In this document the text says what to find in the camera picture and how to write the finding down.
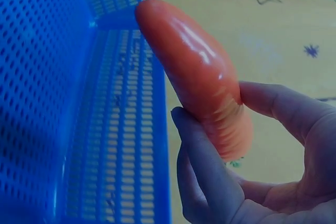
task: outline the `fingernail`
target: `fingernail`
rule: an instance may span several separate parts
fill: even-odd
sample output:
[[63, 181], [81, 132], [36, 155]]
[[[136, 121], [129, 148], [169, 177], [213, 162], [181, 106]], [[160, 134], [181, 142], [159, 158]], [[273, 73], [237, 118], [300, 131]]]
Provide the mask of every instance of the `fingernail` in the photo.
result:
[[175, 126], [178, 128], [178, 125], [179, 125], [179, 119], [180, 119], [180, 112], [181, 112], [181, 109], [180, 107], [175, 107], [172, 109], [172, 111], [170, 112], [171, 115], [172, 115], [172, 119], [173, 119], [173, 122], [175, 124]]

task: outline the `orange carrot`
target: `orange carrot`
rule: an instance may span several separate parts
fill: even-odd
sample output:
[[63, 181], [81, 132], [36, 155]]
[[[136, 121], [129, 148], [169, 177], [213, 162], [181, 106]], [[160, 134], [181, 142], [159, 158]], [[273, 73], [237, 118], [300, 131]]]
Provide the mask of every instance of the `orange carrot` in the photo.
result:
[[244, 156], [253, 125], [242, 105], [236, 70], [221, 44], [162, 0], [141, 2], [135, 17], [181, 104], [203, 125], [223, 160]]

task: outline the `blue plastic basket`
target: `blue plastic basket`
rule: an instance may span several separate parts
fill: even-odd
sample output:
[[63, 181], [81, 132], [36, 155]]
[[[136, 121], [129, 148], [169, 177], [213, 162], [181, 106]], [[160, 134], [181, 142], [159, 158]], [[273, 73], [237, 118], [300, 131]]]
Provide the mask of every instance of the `blue plastic basket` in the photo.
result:
[[170, 223], [140, 0], [0, 0], [1, 223]]

